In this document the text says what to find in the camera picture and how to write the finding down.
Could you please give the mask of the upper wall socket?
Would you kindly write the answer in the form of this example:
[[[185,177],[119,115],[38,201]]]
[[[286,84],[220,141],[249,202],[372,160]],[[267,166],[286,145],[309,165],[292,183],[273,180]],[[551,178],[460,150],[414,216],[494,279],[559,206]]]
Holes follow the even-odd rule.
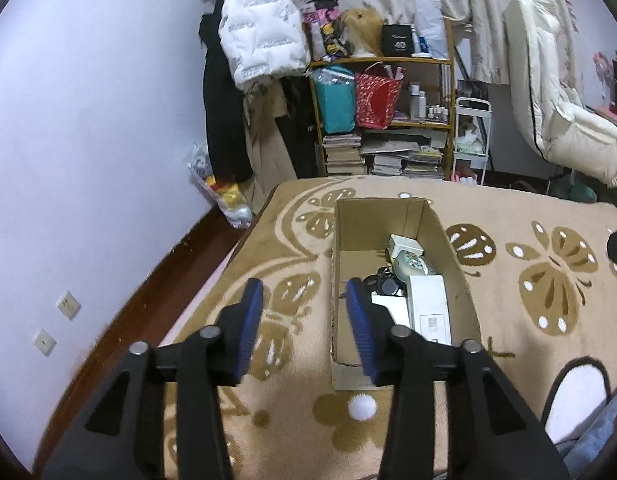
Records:
[[[80,312],[82,305],[72,295],[72,292],[67,290],[56,302],[56,307],[69,321],[72,321]]]

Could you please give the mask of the beige hanging coat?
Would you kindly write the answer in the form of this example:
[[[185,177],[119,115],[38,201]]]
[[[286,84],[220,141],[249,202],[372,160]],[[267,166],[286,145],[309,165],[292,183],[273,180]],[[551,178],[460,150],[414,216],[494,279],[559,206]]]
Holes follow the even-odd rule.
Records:
[[[277,125],[278,118],[288,117],[281,83],[276,81],[247,94],[243,112],[246,153],[253,174],[239,188],[253,214],[258,214],[276,186],[298,178]]]

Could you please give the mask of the translucent cartoon pouch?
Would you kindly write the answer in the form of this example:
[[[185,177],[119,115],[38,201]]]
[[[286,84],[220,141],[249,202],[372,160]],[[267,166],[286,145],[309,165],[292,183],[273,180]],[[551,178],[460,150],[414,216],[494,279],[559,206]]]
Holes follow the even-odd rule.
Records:
[[[423,256],[417,256],[414,252],[402,250],[394,259],[393,273],[402,281],[407,283],[411,276],[436,275],[431,263],[428,263]]]

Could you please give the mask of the beige brown patterned rug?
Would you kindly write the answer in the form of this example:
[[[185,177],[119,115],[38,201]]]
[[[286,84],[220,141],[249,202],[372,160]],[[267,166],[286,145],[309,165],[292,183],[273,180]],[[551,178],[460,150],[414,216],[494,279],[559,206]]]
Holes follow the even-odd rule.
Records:
[[[599,360],[611,399],[583,434],[613,432],[617,266],[607,241],[617,231],[615,207],[434,180],[297,180],[273,192],[184,328],[212,323],[250,278],[262,281],[249,373],[220,390],[237,478],[357,479],[379,469],[392,393],[334,390],[330,358],[334,209],[367,197],[431,205],[468,282],[479,341],[539,419],[567,362]],[[568,450],[576,440],[557,445]]]

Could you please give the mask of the red patterned bag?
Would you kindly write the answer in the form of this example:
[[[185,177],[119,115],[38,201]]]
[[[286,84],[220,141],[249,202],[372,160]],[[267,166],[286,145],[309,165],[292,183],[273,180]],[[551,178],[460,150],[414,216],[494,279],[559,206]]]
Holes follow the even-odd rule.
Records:
[[[385,130],[391,125],[403,81],[387,76],[385,68],[375,62],[355,74],[358,127]]]

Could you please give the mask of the brown cardboard box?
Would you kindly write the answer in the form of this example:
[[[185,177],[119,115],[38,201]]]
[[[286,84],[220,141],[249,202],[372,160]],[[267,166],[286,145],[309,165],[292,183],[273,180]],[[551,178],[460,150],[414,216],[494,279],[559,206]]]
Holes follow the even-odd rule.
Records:
[[[470,288],[453,246],[431,205],[421,197],[345,198],[334,209],[331,264],[330,358],[333,389],[372,390],[363,374],[345,304],[346,283],[366,278],[387,263],[389,237],[416,240],[423,257],[444,278],[451,343],[481,339]]]

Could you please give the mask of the teal bag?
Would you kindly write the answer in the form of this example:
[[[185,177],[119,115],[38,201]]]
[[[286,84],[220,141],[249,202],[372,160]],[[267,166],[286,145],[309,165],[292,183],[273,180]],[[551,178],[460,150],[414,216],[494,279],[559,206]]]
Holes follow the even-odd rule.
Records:
[[[313,70],[317,102],[327,134],[349,133],[355,128],[356,86],[353,72],[340,65]]]

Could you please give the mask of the white metal trolley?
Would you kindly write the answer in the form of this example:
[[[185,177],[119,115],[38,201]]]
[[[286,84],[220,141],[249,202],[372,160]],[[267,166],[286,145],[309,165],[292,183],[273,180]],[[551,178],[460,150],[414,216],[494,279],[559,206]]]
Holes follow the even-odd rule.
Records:
[[[468,96],[456,99],[451,180],[483,185],[491,165],[491,103]]]

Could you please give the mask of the wooden bookshelf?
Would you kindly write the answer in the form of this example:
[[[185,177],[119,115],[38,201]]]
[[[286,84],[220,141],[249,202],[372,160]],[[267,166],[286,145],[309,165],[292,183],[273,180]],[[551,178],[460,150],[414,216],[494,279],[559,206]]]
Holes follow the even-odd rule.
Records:
[[[323,176],[368,172],[365,134],[438,132],[444,153],[453,127],[453,61],[434,56],[412,25],[387,24],[374,10],[351,9],[320,26],[325,55],[308,69]]]

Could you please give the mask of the wall socket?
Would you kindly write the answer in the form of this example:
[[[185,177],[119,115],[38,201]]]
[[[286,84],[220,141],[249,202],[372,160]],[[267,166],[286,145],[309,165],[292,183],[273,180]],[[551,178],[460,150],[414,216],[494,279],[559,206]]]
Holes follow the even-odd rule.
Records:
[[[53,336],[51,336],[50,333],[47,333],[46,330],[40,328],[34,334],[32,343],[37,350],[43,353],[44,356],[50,356],[51,352],[54,351],[57,341]]]
[[[72,292],[67,290],[56,302],[56,307],[69,321],[72,321],[80,312],[82,305],[72,295]]]

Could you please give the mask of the white rectangular box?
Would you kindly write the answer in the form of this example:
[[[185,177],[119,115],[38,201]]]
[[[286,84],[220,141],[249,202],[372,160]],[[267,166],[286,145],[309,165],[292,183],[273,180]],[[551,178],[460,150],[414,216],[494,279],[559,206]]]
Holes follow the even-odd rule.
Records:
[[[427,341],[451,346],[453,341],[442,275],[410,275],[406,289],[411,328]]]

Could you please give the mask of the bunch of black keys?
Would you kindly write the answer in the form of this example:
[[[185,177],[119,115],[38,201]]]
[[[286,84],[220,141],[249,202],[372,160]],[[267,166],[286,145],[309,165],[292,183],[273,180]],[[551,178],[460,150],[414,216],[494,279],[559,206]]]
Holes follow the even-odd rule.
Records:
[[[363,279],[369,294],[389,297],[405,297],[406,285],[393,271],[392,266],[381,266],[374,274]]]

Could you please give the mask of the black hanging coat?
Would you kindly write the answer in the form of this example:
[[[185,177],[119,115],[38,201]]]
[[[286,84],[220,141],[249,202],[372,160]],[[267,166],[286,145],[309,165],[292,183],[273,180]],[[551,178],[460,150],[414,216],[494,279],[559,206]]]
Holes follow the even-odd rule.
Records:
[[[242,183],[253,176],[253,170],[246,151],[243,93],[235,86],[218,35],[223,4],[224,0],[216,0],[213,12],[202,15],[199,27],[206,48],[202,86],[206,143],[215,177]]]

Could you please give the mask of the stack of books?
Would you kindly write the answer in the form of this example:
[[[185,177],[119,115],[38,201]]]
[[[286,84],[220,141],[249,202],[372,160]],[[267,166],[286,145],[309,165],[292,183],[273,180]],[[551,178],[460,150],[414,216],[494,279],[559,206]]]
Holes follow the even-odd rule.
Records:
[[[326,134],[321,147],[328,176],[362,176],[367,173],[365,159],[360,154],[360,134]]]

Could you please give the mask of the white puffer jacket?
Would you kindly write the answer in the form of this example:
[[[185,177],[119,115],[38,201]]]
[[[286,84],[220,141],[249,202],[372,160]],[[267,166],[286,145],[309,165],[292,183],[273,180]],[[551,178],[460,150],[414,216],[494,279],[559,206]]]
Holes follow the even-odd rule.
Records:
[[[292,0],[224,0],[218,35],[235,85],[244,93],[300,76],[309,64],[302,16]]]

